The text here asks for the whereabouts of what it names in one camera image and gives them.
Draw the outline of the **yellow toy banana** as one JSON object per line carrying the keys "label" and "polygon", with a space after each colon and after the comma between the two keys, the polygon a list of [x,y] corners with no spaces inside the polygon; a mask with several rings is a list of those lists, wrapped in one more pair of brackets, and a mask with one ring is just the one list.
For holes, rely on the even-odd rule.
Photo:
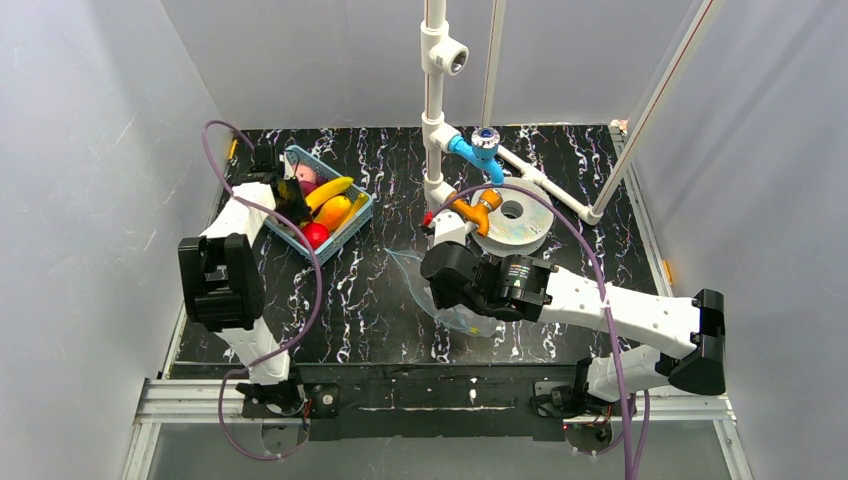
{"label": "yellow toy banana", "polygon": [[353,182],[354,179],[352,177],[337,177],[328,180],[309,193],[305,197],[305,201],[310,210],[316,213],[328,200],[337,195],[344,194]]}

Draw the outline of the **orange toy mango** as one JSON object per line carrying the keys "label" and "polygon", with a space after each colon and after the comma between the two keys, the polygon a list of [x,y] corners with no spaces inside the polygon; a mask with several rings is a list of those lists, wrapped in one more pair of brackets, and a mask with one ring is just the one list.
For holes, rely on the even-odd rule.
{"label": "orange toy mango", "polygon": [[315,222],[325,225],[330,232],[333,232],[337,229],[351,205],[352,201],[347,196],[337,195],[321,206],[315,217]]}

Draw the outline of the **red toy apple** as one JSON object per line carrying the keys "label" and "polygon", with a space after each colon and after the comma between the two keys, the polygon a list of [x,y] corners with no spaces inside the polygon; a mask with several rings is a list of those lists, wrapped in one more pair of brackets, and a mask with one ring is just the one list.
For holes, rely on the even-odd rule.
{"label": "red toy apple", "polygon": [[331,236],[330,230],[323,224],[309,222],[301,226],[300,231],[306,238],[306,244],[317,251]]}

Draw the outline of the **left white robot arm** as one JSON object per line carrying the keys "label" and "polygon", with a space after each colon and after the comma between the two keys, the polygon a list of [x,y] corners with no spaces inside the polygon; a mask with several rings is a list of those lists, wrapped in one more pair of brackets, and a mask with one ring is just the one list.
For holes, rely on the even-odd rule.
{"label": "left white robot arm", "polygon": [[289,350],[309,332],[320,306],[285,344],[276,341],[263,319],[265,290],[252,244],[267,217],[288,222],[278,213],[280,162],[272,157],[246,182],[231,186],[209,145],[203,148],[230,199],[200,235],[178,246],[186,314],[228,343],[244,364],[249,381],[238,384],[237,391],[259,404],[292,408],[304,401],[304,390]]}

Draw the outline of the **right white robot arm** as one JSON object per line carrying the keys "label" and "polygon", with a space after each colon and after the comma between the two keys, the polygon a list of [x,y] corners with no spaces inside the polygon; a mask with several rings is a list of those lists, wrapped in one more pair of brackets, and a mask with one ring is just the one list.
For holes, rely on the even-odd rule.
{"label": "right white robot arm", "polygon": [[486,260],[452,241],[429,250],[420,273],[439,309],[463,306],[503,322],[569,324],[638,342],[586,362],[571,389],[580,400],[612,403],[622,393],[663,386],[703,396],[726,391],[725,298],[718,291],[650,295],[531,256]]}

